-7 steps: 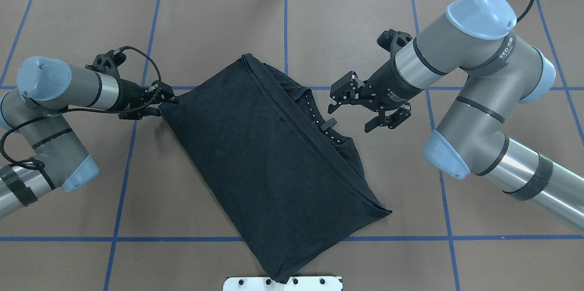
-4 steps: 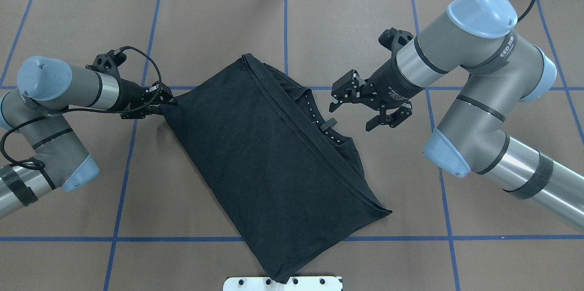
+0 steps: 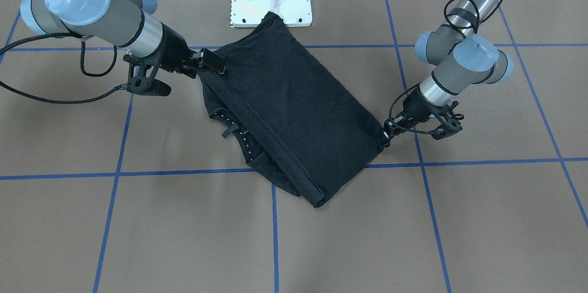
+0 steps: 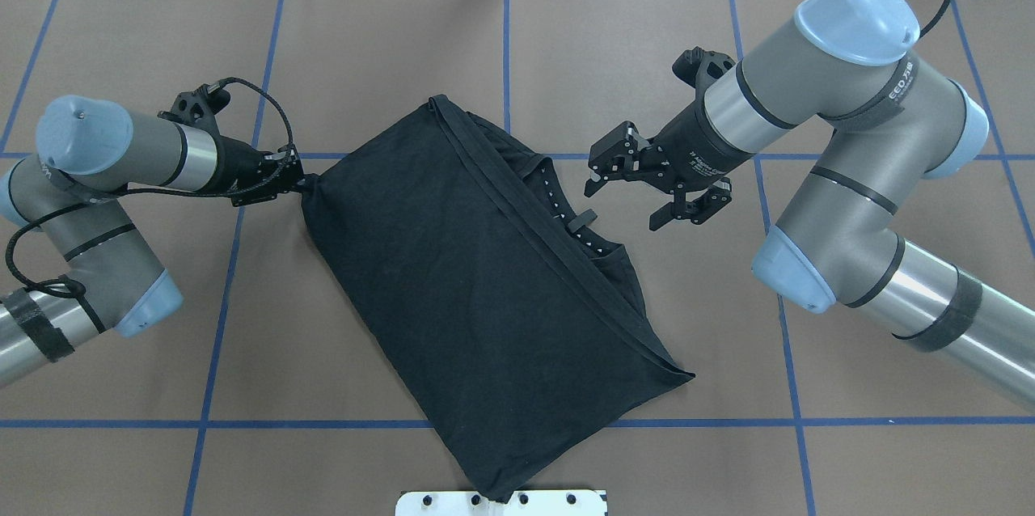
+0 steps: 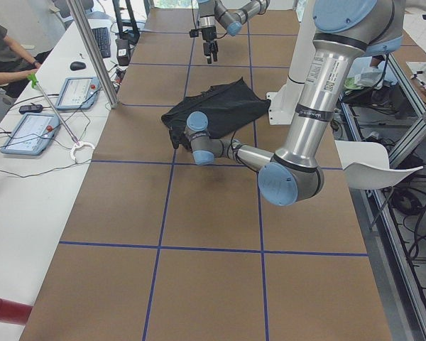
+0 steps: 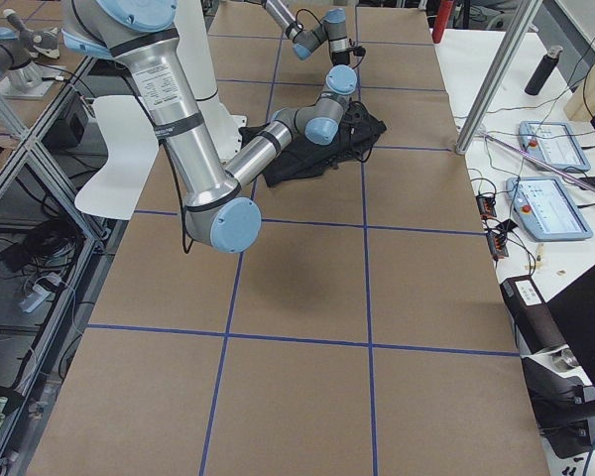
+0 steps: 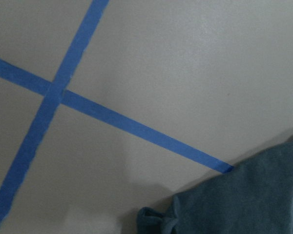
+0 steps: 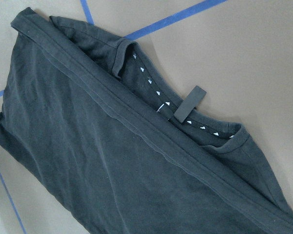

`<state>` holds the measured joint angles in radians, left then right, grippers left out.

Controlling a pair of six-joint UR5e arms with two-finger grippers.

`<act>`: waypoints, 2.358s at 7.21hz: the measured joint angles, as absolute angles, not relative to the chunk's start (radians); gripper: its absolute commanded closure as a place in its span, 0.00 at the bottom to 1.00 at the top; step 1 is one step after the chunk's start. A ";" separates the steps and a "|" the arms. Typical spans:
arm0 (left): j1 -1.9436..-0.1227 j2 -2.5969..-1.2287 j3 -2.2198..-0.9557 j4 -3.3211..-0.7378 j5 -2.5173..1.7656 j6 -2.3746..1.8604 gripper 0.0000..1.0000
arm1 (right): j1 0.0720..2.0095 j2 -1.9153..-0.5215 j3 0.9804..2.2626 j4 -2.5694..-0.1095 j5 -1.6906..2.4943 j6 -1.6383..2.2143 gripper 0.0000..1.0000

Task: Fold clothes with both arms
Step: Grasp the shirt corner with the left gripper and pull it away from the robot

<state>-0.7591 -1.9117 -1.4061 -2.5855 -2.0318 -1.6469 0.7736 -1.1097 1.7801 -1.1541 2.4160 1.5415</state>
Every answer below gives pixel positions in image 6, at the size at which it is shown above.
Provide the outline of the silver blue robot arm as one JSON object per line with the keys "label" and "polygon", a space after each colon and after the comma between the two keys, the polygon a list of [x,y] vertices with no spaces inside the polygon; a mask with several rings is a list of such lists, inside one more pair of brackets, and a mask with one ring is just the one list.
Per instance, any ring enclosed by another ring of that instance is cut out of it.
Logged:
{"label": "silver blue robot arm", "polygon": [[316,25],[309,29],[283,1],[252,1],[265,10],[292,43],[293,52],[299,60],[309,59],[322,45],[327,45],[328,56],[333,65],[349,65],[355,45],[348,37],[346,12],[342,8],[328,10]]}
{"label": "silver blue robot arm", "polygon": [[326,146],[338,132],[357,85],[349,65],[351,42],[343,9],[328,11],[307,30],[281,1],[262,8],[283,29],[300,59],[327,44],[332,68],[313,105],[284,108],[227,163],[199,105],[203,79],[212,80],[202,8],[197,1],[64,1],[65,45],[82,55],[114,60],[130,72],[156,137],[165,145],[187,194],[179,201],[188,238],[224,253],[240,253],[257,239],[261,212],[241,194],[290,143],[304,136]]}

